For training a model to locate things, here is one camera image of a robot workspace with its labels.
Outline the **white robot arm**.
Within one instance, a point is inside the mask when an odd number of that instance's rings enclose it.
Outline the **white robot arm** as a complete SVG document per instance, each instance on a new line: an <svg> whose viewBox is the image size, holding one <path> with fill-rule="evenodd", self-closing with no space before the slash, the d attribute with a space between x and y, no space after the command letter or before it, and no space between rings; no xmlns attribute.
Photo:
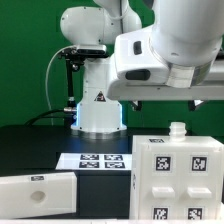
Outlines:
<svg viewBox="0 0 224 224"><path fill-rule="evenodd" d="M72 63L84 70L83 97L71 129L87 135L125 131L124 101L224 99L224 0L144 0L144 26L129 0L94 0L67 9L60 28Z"/></svg>

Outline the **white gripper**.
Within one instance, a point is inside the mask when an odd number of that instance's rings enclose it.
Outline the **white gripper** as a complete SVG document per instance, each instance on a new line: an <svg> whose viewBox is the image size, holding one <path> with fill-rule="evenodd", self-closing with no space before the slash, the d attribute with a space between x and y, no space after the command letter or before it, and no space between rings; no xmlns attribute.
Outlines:
<svg viewBox="0 0 224 224"><path fill-rule="evenodd" d="M133 111L142 110L142 101L179 101L188 102L190 112L198 110L207 100L224 100L224 63L215 62L205 80L192 87L175 88L164 84L137 83L120 80L117 77L114 56L110 57L106 95L111 100L130 101Z"/></svg>

